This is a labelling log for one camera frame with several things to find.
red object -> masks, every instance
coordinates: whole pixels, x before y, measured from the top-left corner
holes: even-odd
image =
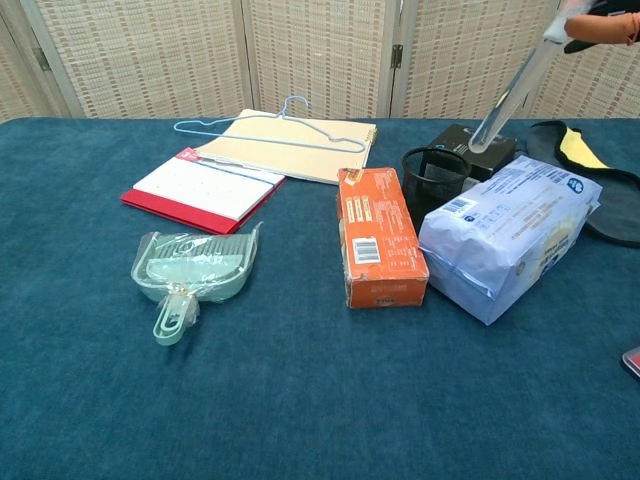
[[[196,161],[199,157],[195,153],[195,150],[187,148],[176,155],[176,158],[187,161]],[[283,183],[284,180],[274,185],[273,190],[271,190],[267,196],[247,212],[247,214],[240,220],[223,217],[215,213],[207,212],[174,200],[169,200],[158,195],[141,192],[135,189],[129,190],[122,195],[120,199],[126,205],[145,210],[175,222],[189,225],[208,233],[228,235],[238,230],[247,221],[247,219],[249,219],[249,217],[251,217],[251,215],[253,215],[255,211],[264,204],[264,202],[271,198]]]

woven screen panel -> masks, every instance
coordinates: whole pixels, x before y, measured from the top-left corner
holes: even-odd
[[[233,0],[38,0],[88,117],[237,114]]]
[[[553,13],[528,0],[419,2],[403,115],[483,118]]]
[[[0,122],[48,114],[26,83],[28,73],[21,62],[9,32],[0,21]]]
[[[302,95],[310,108],[293,102],[292,114],[376,115],[385,0],[250,0],[249,5],[262,110],[277,112],[287,96]]]
[[[532,116],[537,118],[637,118],[640,115],[640,48],[598,45],[560,54],[544,78]]]

black mesh pen holder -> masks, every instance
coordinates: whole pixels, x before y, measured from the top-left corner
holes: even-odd
[[[450,150],[421,147],[402,157],[402,193],[416,231],[424,216],[462,193],[471,164]]]

blue wire hanger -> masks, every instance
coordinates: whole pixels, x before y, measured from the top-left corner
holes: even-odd
[[[354,140],[354,139],[351,139],[351,138],[334,137],[330,133],[325,132],[321,128],[313,125],[312,123],[307,122],[306,120],[302,120],[300,118],[291,117],[291,116],[287,115],[287,108],[289,108],[289,102],[291,100],[302,100],[307,107],[309,106],[309,102],[307,101],[306,98],[304,98],[302,96],[299,96],[299,95],[291,95],[291,96],[289,96],[289,97],[287,97],[285,99],[284,107],[282,107],[282,110],[280,110],[276,114],[260,113],[260,114],[255,114],[255,115],[247,115],[247,116],[244,116],[244,117],[222,118],[220,120],[214,120],[212,122],[203,122],[201,120],[183,120],[181,122],[177,122],[173,126],[173,129],[176,132],[193,133],[193,134],[196,134],[196,135],[205,135],[205,136],[209,136],[209,137],[235,138],[237,140],[250,140],[250,141],[255,141],[255,142],[278,143],[278,144],[281,144],[281,145],[293,145],[295,147],[318,148],[318,149],[321,149],[321,150],[331,150],[331,151],[334,151],[334,152],[360,153],[360,152],[364,152],[365,149],[367,148],[365,146],[364,142],[361,142],[359,140]],[[204,127],[210,127],[212,125],[217,125],[219,123],[234,122],[234,121],[238,122],[240,120],[246,120],[248,118],[282,118],[283,120],[286,120],[288,122],[301,123],[302,125],[305,125],[305,126],[311,128],[311,129],[315,130],[316,132],[324,135],[331,142],[334,142],[334,143],[347,142],[347,143],[351,143],[351,144],[357,145],[358,148],[346,148],[346,147],[338,147],[338,146],[333,147],[333,146],[328,146],[328,145],[316,145],[316,144],[311,144],[311,143],[298,143],[298,142],[290,142],[290,141],[287,141],[287,140],[279,140],[279,139],[276,139],[276,138],[242,137],[242,136],[237,136],[237,135],[226,135],[224,133],[212,133],[212,132],[205,132],[205,131],[202,131],[202,130],[191,130],[191,129],[188,129],[188,128],[182,128],[182,125],[190,125],[190,124],[191,125],[199,124],[199,125],[202,125]]]

barcode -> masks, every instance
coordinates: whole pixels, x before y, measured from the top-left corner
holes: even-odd
[[[471,207],[476,204],[473,200],[467,200],[466,198],[454,198],[449,203],[444,205],[444,210],[453,213],[455,215],[462,215]]]
[[[354,238],[353,252],[356,264],[380,263],[380,250],[375,238]]]

